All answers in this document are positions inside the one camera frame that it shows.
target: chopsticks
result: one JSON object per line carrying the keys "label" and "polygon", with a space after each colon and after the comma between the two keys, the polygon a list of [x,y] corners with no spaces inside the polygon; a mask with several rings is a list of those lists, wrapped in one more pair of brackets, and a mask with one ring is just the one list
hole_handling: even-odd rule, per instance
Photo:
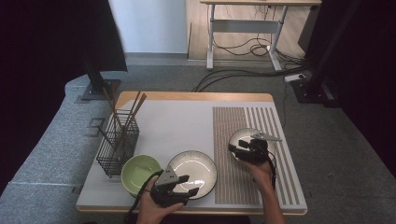
{"label": "chopsticks", "polygon": [[145,93],[143,93],[143,95],[139,99],[141,91],[139,91],[137,93],[136,97],[134,98],[134,104],[132,105],[131,110],[128,113],[128,117],[125,120],[124,125],[122,125],[121,121],[120,121],[120,118],[119,118],[119,115],[117,114],[116,107],[115,107],[115,102],[114,102],[115,92],[114,92],[114,90],[112,92],[113,93],[113,100],[110,100],[105,88],[103,88],[103,92],[104,92],[104,94],[105,94],[105,96],[107,98],[107,101],[108,101],[108,104],[111,107],[111,110],[113,111],[113,119],[115,120],[114,121],[114,136],[115,136],[115,138],[117,138],[117,135],[116,135],[117,129],[116,129],[116,123],[115,122],[117,122],[119,124],[119,126],[120,126],[120,131],[121,131],[120,137],[116,140],[116,144],[114,146],[114,150],[117,150],[119,145],[120,145],[120,143],[124,142],[122,140],[125,138],[125,135],[127,134],[128,129],[129,129],[131,123],[133,122],[134,118],[136,117],[136,114],[139,111],[140,107],[145,102],[145,100],[147,98],[147,95]]}

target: power strip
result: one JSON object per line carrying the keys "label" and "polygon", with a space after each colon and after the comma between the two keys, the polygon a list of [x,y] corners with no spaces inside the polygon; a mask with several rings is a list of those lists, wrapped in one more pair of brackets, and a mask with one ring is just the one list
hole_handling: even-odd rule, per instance
{"label": "power strip", "polygon": [[295,81],[295,80],[303,80],[303,79],[305,79],[305,76],[303,74],[296,74],[296,75],[291,75],[291,76],[285,77],[286,82],[291,82],[291,81]]}

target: metal utensil holder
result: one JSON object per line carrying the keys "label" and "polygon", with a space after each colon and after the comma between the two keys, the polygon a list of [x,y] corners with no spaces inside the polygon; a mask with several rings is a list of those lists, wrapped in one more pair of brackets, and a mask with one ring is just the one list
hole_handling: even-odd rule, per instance
{"label": "metal utensil holder", "polygon": [[98,127],[104,138],[96,159],[110,178],[120,175],[125,162],[134,155],[139,128],[135,119],[128,120],[128,115],[129,110],[119,110],[110,118],[105,132]]}

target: wall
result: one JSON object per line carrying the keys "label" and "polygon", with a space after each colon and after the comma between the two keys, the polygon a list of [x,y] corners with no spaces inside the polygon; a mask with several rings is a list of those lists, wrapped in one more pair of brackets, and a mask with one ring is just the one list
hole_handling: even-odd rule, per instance
{"label": "wall", "polygon": [[109,0],[124,52],[187,53],[185,0]]}

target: human arm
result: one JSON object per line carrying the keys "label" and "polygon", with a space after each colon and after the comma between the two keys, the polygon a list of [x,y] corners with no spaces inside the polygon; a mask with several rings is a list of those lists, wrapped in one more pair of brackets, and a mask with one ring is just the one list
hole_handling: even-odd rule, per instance
{"label": "human arm", "polygon": [[249,169],[253,176],[260,194],[262,195],[263,210],[266,224],[284,224],[286,223],[280,210],[279,201],[271,184],[271,167],[267,162],[261,165],[254,165],[247,161],[241,161]]}
{"label": "human arm", "polygon": [[156,179],[157,178],[154,177],[148,182],[148,186],[142,194],[137,224],[159,224],[164,217],[183,207],[183,203],[177,203],[163,208],[151,199],[149,191],[152,189]]}

